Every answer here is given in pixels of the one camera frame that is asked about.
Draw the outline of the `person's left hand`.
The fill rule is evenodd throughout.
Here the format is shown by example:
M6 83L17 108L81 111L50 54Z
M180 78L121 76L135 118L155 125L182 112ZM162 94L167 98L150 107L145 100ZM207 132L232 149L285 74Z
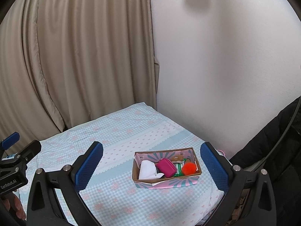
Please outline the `person's left hand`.
M9 198L2 197L1 201L8 211L10 210L10 208L12 208L19 219L23 221L26 219L27 216L21 204L21 201L14 193L10 193Z

